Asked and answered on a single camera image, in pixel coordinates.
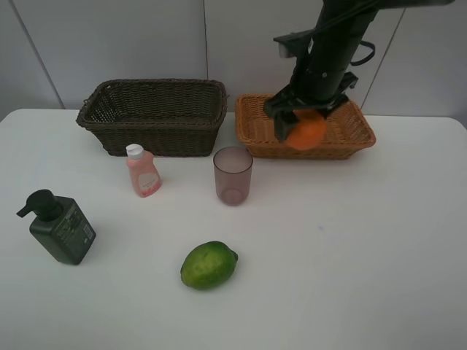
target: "bottle label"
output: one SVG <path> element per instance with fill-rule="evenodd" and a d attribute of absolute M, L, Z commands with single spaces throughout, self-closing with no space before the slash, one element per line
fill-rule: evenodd
<path fill-rule="evenodd" d="M 156 173 L 146 173 L 139 175 L 138 183 L 141 193 L 147 194 L 158 183 L 159 176 Z"/>
<path fill-rule="evenodd" d="M 56 235 L 76 257 L 81 257 L 89 249 L 96 236 L 75 203 L 57 227 Z"/>

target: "green lime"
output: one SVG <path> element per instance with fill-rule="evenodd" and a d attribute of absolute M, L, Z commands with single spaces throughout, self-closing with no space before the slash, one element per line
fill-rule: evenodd
<path fill-rule="evenodd" d="M 216 287 L 232 276 L 238 259 L 239 256 L 222 242 L 197 246 L 182 265 L 182 282 L 195 289 Z"/>

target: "white wall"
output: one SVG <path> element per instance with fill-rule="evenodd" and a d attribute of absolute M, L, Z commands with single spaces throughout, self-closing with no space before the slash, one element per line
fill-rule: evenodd
<path fill-rule="evenodd" d="M 61 108 L 26 33 L 0 1 L 0 121 L 19 108 Z"/>
<path fill-rule="evenodd" d="M 405 11 L 366 114 L 454 117 L 467 126 L 467 1 Z"/>
<path fill-rule="evenodd" d="M 205 79 L 209 73 L 225 83 L 230 107 L 240 93 L 275 93 L 288 83 L 295 62 L 279 58 L 272 38 L 311 28 L 322 5 L 322 0 L 10 1 L 67 108 L 80 108 L 97 84 L 114 78 Z M 365 101 L 366 114 L 449 116 L 467 125 L 467 1 L 405 11 L 381 63 L 401 13 L 381 11 L 371 24 L 365 39 L 377 44 L 377 56 L 352 68 L 360 81 L 350 97 Z M 0 0 L 0 48 L 0 120 L 19 108 L 61 108 L 7 0 Z"/>
<path fill-rule="evenodd" d="M 117 78 L 207 78 L 203 0 L 15 0 L 66 108 Z"/>
<path fill-rule="evenodd" d="M 205 0 L 209 78 L 225 84 L 231 110 L 241 93 L 275 93 L 289 83 L 295 58 L 281 59 L 272 39 L 313 28 L 322 5 L 322 0 Z M 351 69 L 360 80 L 348 93 L 360 105 L 401 13 L 381 11 L 366 32 L 364 39 L 377 46 L 377 54 Z M 355 58 L 365 57 L 366 50 Z"/>

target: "wicker basket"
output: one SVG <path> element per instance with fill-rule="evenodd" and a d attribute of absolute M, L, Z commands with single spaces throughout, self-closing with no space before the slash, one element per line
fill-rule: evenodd
<path fill-rule="evenodd" d="M 110 80 L 78 114 L 110 155 L 141 144 L 154 155 L 210 155 L 226 112 L 221 82 L 195 79 Z"/>
<path fill-rule="evenodd" d="M 354 102 L 347 102 L 330 114 L 324 141 L 307 151 L 289 148 L 274 136 L 274 122 L 263 112 L 273 95 L 242 95 L 236 101 L 236 135 L 254 157 L 347 159 L 374 145 L 376 138 Z"/>

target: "dark brown wicker basket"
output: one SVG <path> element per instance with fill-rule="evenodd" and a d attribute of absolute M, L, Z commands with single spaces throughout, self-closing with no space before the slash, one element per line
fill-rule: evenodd
<path fill-rule="evenodd" d="M 213 80 L 110 80 L 78 114 L 110 155 L 141 144 L 154 155 L 210 155 L 226 112 L 224 85 Z"/>

